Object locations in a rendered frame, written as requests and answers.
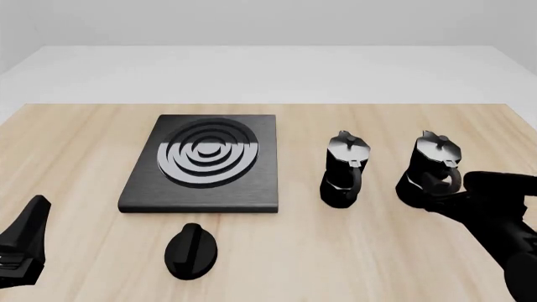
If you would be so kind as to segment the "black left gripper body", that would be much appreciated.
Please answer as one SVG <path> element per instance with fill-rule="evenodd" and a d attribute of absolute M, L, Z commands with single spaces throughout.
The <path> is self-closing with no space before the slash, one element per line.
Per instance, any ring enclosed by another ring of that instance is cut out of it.
<path fill-rule="evenodd" d="M 0 251 L 0 287 L 33 286 L 43 269 L 42 257 L 15 251 Z"/>

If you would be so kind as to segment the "flat black stove plate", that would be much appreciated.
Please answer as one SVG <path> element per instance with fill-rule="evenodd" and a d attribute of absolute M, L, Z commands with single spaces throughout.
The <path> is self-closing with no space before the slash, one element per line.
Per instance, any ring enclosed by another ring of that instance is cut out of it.
<path fill-rule="evenodd" d="M 121 193 L 122 213 L 275 213 L 275 115 L 160 115 Z"/>

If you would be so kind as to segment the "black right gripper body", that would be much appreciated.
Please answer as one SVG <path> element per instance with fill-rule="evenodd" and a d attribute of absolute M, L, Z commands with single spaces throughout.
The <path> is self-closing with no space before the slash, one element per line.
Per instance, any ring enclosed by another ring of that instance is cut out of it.
<path fill-rule="evenodd" d="M 463 178 L 461 220 L 464 226 L 514 223 L 526 227 L 527 196 L 537 197 L 537 176 L 472 171 Z"/>

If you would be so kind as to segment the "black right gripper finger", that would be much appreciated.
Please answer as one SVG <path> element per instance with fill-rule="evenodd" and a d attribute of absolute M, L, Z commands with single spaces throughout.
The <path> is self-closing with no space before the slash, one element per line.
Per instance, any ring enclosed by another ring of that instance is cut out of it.
<path fill-rule="evenodd" d="M 422 208 L 428 212 L 438 213 L 447 218 L 461 218 L 464 216 L 464 204 L 467 193 L 451 195 L 424 195 L 421 198 Z"/>

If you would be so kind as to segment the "black moka pot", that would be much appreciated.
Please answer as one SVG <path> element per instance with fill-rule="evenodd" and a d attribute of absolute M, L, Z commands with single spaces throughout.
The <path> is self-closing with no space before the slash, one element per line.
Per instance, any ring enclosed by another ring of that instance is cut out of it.
<path fill-rule="evenodd" d="M 458 192 L 460 161 L 458 145 L 444 135 L 425 130 L 416 139 L 409 167 L 395 187 L 398 198 L 407 206 L 425 208 L 432 197 Z"/>
<path fill-rule="evenodd" d="M 349 208 L 362 188 L 362 173 L 371 148 L 361 138 L 341 130 L 326 150 L 326 169 L 320 185 L 321 199 L 332 208 Z"/>

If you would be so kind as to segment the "round black stove knob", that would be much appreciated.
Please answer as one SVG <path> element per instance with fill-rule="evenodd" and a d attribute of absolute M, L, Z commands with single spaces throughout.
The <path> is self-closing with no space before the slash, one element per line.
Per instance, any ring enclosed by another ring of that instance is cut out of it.
<path fill-rule="evenodd" d="M 208 273 L 216 263 L 216 239 L 197 223 L 186 223 L 168 243 L 164 263 L 180 280 L 194 280 Z"/>

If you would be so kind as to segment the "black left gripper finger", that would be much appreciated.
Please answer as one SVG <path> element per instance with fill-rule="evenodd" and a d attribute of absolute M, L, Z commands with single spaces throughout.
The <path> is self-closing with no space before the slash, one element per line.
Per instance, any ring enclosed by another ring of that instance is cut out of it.
<path fill-rule="evenodd" d="M 19 216 L 0 233 L 0 254 L 22 254 L 25 258 L 45 261 L 44 234 L 51 203 L 36 195 Z"/>

